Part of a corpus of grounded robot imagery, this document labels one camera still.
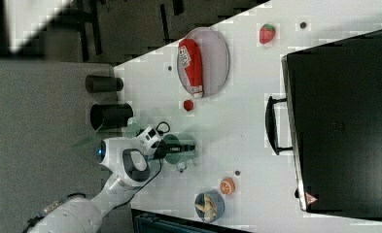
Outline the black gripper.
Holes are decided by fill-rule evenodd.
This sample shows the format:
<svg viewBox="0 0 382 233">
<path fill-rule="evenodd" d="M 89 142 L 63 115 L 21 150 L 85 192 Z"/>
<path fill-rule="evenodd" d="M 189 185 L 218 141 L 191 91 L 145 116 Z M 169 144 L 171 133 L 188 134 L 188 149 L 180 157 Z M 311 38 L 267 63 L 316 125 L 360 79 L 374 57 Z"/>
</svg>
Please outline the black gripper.
<svg viewBox="0 0 382 233">
<path fill-rule="evenodd" d="M 163 159 L 168 154 L 175 154 L 181 152 L 187 152 L 195 150 L 195 145 L 182 145 L 182 144 L 173 144 L 168 145 L 164 141 L 161 141 L 155 150 L 154 159 Z"/>
</svg>

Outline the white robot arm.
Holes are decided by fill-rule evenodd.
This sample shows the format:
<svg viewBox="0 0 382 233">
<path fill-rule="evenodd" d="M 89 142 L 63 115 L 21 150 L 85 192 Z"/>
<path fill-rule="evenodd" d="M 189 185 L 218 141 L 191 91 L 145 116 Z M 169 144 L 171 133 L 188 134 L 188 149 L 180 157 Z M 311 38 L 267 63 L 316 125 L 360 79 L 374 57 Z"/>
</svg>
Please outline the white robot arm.
<svg viewBox="0 0 382 233">
<path fill-rule="evenodd" d="M 101 142 L 97 159 L 111 171 L 102 190 L 93 198 L 72 194 L 59 199 L 28 220 L 22 233 L 97 233 L 103 218 L 126 205 L 160 168 L 150 165 L 168 155 L 195 152 L 194 139 L 185 134 L 168 134 L 153 143 L 138 137 L 116 137 Z"/>
</svg>

